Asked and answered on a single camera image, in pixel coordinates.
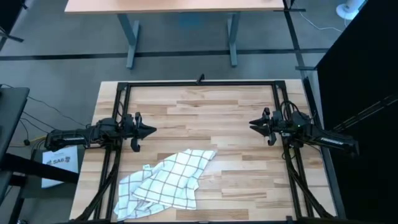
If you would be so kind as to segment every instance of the desk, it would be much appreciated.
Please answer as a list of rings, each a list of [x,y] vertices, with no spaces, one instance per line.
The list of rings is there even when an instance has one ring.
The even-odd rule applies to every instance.
[[[117,14],[123,31],[129,42],[127,68],[132,69],[136,53],[139,21],[131,26],[127,13],[149,12],[226,12],[232,16],[227,22],[231,65],[238,65],[236,55],[236,34],[240,11],[272,11],[284,8],[282,0],[69,0],[66,13]]]
[[[308,113],[301,80],[285,82],[289,99]],[[117,84],[101,83],[93,123],[112,116]],[[206,167],[195,192],[198,210],[169,208],[128,221],[264,221],[294,216],[280,137],[270,147],[266,139],[249,128],[248,122],[259,118],[265,106],[271,111],[275,108],[270,86],[133,87],[127,113],[140,111],[143,123],[156,127],[157,131],[140,141],[141,152],[133,152],[129,141],[124,141],[118,182],[145,164],[155,165],[188,148],[218,152]],[[97,192],[103,159],[104,149],[85,152],[70,218],[79,216]],[[302,159],[310,190],[335,215],[320,153],[306,146],[302,149]],[[299,197],[305,215],[300,191]],[[107,202],[108,194],[104,196],[100,218],[104,218]]]

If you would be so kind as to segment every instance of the cloth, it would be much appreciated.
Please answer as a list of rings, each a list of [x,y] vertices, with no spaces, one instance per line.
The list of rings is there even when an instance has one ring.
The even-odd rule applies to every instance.
[[[215,154],[187,149],[120,180],[119,201],[114,208],[118,220],[152,215],[169,207],[196,209],[198,179]]]

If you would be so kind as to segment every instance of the grid pattern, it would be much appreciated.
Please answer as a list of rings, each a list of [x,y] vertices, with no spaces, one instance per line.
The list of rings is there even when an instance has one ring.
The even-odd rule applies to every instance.
[[[152,215],[169,207],[196,209],[198,179],[215,154],[187,149],[125,177],[119,183],[119,202],[114,209],[118,220]]]

